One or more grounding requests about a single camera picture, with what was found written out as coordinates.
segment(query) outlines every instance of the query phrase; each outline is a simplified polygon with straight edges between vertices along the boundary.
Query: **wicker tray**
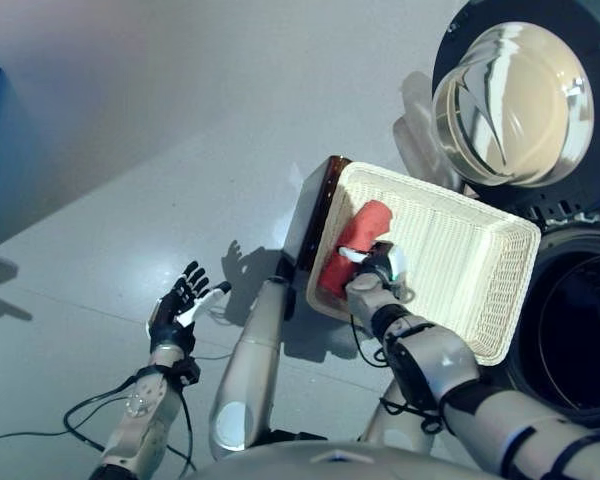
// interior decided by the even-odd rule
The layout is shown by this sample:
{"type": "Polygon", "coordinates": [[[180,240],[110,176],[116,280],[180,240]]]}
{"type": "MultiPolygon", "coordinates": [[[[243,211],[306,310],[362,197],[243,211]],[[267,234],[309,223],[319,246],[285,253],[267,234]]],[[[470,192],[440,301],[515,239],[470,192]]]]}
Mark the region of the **wicker tray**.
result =
{"type": "Polygon", "coordinates": [[[317,311],[349,320],[346,303],[317,288],[340,232],[367,201],[393,212],[380,237],[402,247],[414,314],[458,333],[482,365],[507,354],[540,242],[533,223],[450,190],[364,163],[347,166],[307,286],[317,311]]]}

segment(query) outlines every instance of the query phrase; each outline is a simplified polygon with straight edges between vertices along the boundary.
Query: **wire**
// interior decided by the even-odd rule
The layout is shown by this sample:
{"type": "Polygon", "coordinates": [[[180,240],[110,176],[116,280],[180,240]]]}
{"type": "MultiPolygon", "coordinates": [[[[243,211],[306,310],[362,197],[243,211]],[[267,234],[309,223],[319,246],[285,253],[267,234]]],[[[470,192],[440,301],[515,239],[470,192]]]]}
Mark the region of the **wire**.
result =
{"type": "Polygon", "coordinates": [[[131,377],[127,378],[124,382],[122,382],[118,387],[114,388],[113,390],[109,390],[108,392],[101,393],[99,395],[94,395],[93,397],[89,397],[86,400],[83,400],[82,402],[78,403],[77,405],[71,407],[67,411],[67,413],[64,414],[64,417],[62,417],[62,423],[64,424],[64,428],[66,428],[67,431],[71,435],[73,435],[75,438],[77,438],[81,442],[86,443],[88,446],[90,446],[91,448],[95,448],[99,452],[104,452],[104,447],[102,445],[100,445],[98,442],[94,442],[89,437],[86,437],[82,433],[78,432],[76,430],[76,427],[71,425],[71,422],[69,422],[69,419],[71,418],[71,415],[73,415],[75,412],[77,412],[81,408],[84,408],[87,405],[98,402],[107,397],[110,397],[111,395],[115,395],[116,393],[120,393],[123,390],[126,390],[130,385],[133,385],[135,383],[135,381],[136,381],[136,377],[131,376],[131,377]]]}
{"type": "MultiPolygon", "coordinates": [[[[78,410],[81,410],[82,408],[86,407],[87,405],[90,405],[92,403],[96,403],[102,400],[107,399],[108,397],[115,395],[117,393],[122,392],[123,390],[126,390],[129,386],[131,386],[132,384],[134,384],[136,382],[136,377],[131,376],[129,378],[127,378],[123,383],[121,383],[118,387],[109,390],[108,392],[104,392],[98,395],[94,395],[93,397],[89,397],[86,400],[83,400],[82,402],[78,403],[77,405],[71,407],[63,416],[62,418],[62,423],[65,426],[64,431],[62,432],[36,432],[36,431],[23,431],[23,432],[12,432],[12,433],[6,433],[4,435],[0,435],[0,440],[5,439],[5,438],[11,438],[11,437],[20,437],[20,436],[33,436],[33,437],[59,437],[61,435],[66,435],[67,433],[70,433],[72,436],[74,436],[75,438],[77,438],[78,440],[80,440],[81,442],[85,443],[87,446],[99,451],[99,452],[103,452],[104,451],[104,447],[99,444],[98,442],[90,439],[89,437],[87,437],[86,435],[83,435],[82,433],[80,433],[77,428],[80,428],[82,425],[84,425],[88,420],[90,420],[102,407],[104,407],[105,405],[108,405],[110,403],[113,402],[117,402],[119,400],[124,400],[126,397],[116,397],[116,398],[111,398],[108,399],[106,401],[104,401],[102,404],[98,405],[96,408],[94,408],[91,413],[89,413],[89,415],[87,415],[83,420],[80,421],[80,423],[78,423],[77,425],[72,425],[70,422],[71,416],[76,413],[78,410]]],[[[180,452],[179,450],[173,448],[171,445],[167,445],[167,450],[169,450],[171,453],[173,453],[174,455],[177,455],[178,457],[182,458],[185,460],[185,465],[182,469],[182,472],[180,473],[180,476],[178,478],[182,478],[184,477],[184,475],[186,475],[187,470],[189,467],[191,467],[191,469],[195,472],[197,471],[197,468],[195,466],[195,464],[193,463],[193,461],[191,460],[191,457],[193,455],[193,428],[191,426],[191,416],[189,414],[189,409],[187,407],[187,402],[184,399],[184,396],[182,395],[182,392],[178,392],[178,396],[180,397],[180,401],[182,402],[182,407],[184,410],[184,414],[185,414],[185,419],[187,421],[187,432],[188,432],[188,438],[189,438],[189,447],[188,447],[188,451],[187,454],[185,455],[184,453],[180,452]]]]}
{"type": "Polygon", "coordinates": [[[197,471],[196,466],[193,464],[193,462],[189,459],[189,457],[187,457],[184,453],[182,453],[180,450],[176,450],[175,448],[173,448],[171,445],[167,445],[167,450],[169,450],[171,453],[173,453],[174,455],[180,457],[181,459],[185,460],[187,462],[187,465],[189,465],[189,467],[191,468],[191,470],[193,470],[194,472],[197,471]]]}
{"type": "Polygon", "coordinates": [[[187,401],[184,399],[184,395],[182,395],[181,390],[178,390],[178,396],[180,397],[182,409],[184,410],[184,418],[187,421],[187,437],[189,439],[189,446],[187,448],[187,461],[184,464],[184,467],[182,467],[182,472],[180,472],[180,475],[178,476],[178,478],[184,478],[184,476],[187,474],[189,465],[191,465],[191,469],[194,472],[198,469],[191,460],[191,455],[193,455],[193,428],[191,427],[191,415],[189,415],[189,407],[187,406],[187,401]]]}
{"type": "Polygon", "coordinates": [[[364,353],[362,353],[362,348],[360,347],[360,340],[358,340],[358,333],[356,332],[356,326],[353,323],[353,315],[349,316],[350,320],[351,320],[351,331],[353,332],[353,339],[356,341],[356,347],[358,348],[358,353],[360,353],[360,356],[362,357],[362,359],[369,365],[371,365],[373,368],[387,368],[389,366],[389,363],[387,362],[387,360],[385,359],[384,361],[380,358],[380,354],[382,354],[382,356],[384,356],[384,352],[382,351],[382,347],[380,347],[378,350],[376,350],[376,352],[373,354],[373,358],[378,362],[378,363],[373,363],[371,360],[369,360],[364,353]]]}
{"type": "MultiPolygon", "coordinates": [[[[116,398],[111,398],[109,400],[107,400],[106,402],[103,402],[102,404],[98,405],[96,408],[94,408],[91,413],[89,415],[87,415],[78,425],[76,425],[75,428],[79,428],[82,425],[84,425],[88,420],[91,419],[91,417],[93,417],[102,407],[109,405],[110,403],[113,402],[117,402],[119,400],[124,400],[126,397],[116,397],[116,398]]],[[[12,437],[59,437],[61,435],[66,435],[67,433],[69,433],[69,430],[64,430],[62,432],[29,432],[29,431],[25,431],[25,432],[13,432],[13,433],[5,433],[4,435],[0,435],[0,440],[3,440],[5,438],[12,438],[12,437]]]]}
{"type": "MultiPolygon", "coordinates": [[[[74,427],[71,425],[71,423],[69,421],[70,417],[76,411],[80,410],[81,408],[84,408],[85,406],[87,406],[91,403],[97,402],[104,398],[110,397],[111,395],[115,395],[116,393],[122,392],[123,390],[125,390],[126,388],[131,386],[133,383],[135,383],[135,381],[136,381],[135,376],[129,377],[122,384],[120,384],[118,387],[114,388],[113,390],[109,390],[108,392],[101,393],[99,395],[94,395],[93,397],[83,400],[82,402],[78,403],[74,407],[71,407],[67,411],[67,413],[64,414],[64,417],[62,419],[62,421],[65,425],[65,428],[67,429],[65,433],[71,433],[71,435],[73,435],[74,437],[76,437],[78,440],[85,443],[89,447],[94,448],[94,449],[98,450],[99,452],[103,452],[104,447],[101,444],[90,439],[86,435],[83,435],[82,433],[80,433],[76,430],[76,428],[80,427],[80,425],[82,425],[82,423],[84,423],[84,421],[74,427]]],[[[193,431],[192,431],[192,427],[191,427],[191,417],[189,416],[189,410],[187,408],[186,401],[184,400],[184,397],[182,396],[182,393],[180,393],[179,396],[180,396],[180,401],[182,402],[182,405],[183,405],[183,408],[185,411],[185,417],[187,418],[187,429],[189,431],[189,454],[185,455],[184,453],[180,452],[179,450],[176,450],[175,448],[173,448],[171,445],[167,445],[167,450],[169,450],[174,455],[177,455],[178,457],[180,457],[186,461],[185,467],[184,467],[185,470],[183,470],[183,473],[180,474],[182,476],[184,473],[186,473],[186,469],[188,467],[191,467],[191,469],[194,472],[197,469],[196,469],[195,464],[191,461],[191,455],[192,455],[192,450],[193,450],[193,431]]]]}

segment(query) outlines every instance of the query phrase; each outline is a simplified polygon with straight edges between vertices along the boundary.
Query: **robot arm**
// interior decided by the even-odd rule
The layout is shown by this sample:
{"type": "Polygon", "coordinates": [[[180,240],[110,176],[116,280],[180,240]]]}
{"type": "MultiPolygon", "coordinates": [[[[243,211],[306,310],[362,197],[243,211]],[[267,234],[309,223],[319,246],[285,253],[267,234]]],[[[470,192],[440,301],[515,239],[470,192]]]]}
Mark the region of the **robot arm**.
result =
{"type": "Polygon", "coordinates": [[[520,392],[482,382],[468,345],[408,312],[390,291],[391,275],[373,270],[363,264],[346,287],[347,301],[381,342],[409,404],[438,410],[485,471],[512,479],[600,479],[600,436],[520,392]]]}
{"type": "Polygon", "coordinates": [[[195,319],[231,288],[223,282],[205,290],[209,280],[204,274],[192,262],[158,301],[147,324],[148,365],[136,374],[122,420],[90,480],[148,480],[162,462],[169,429],[183,401],[182,388],[197,383],[200,376],[189,356],[195,345],[195,319]]]}

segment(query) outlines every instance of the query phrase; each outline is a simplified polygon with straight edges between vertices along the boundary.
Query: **red cloth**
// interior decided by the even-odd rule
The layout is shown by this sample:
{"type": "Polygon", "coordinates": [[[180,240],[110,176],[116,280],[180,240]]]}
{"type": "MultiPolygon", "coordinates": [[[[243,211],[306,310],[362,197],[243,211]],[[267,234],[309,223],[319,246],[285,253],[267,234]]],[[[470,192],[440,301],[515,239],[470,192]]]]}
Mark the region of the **red cloth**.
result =
{"type": "MultiPolygon", "coordinates": [[[[391,218],[391,210],[384,203],[377,200],[365,203],[338,237],[336,249],[349,247],[368,251],[377,237],[389,231],[391,218]]],[[[345,298],[344,287],[353,277],[355,270],[355,263],[334,251],[318,278],[318,285],[336,297],[345,298]]]]}

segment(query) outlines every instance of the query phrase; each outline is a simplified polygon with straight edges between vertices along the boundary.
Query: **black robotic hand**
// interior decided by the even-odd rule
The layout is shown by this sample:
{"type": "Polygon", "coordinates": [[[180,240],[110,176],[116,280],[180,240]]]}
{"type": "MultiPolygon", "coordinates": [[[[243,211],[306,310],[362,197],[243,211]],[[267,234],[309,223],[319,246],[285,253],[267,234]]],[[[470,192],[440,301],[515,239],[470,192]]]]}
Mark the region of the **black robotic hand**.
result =
{"type": "Polygon", "coordinates": [[[191,262],[169,293],[158,300],[147,324],[151,352],[159,345],[177,345],[190,354],[195,345],[193,327],[196,317],[208,311],[231,290],[229,282],[209,289],[209,279],[198,262],[191,262]]]}

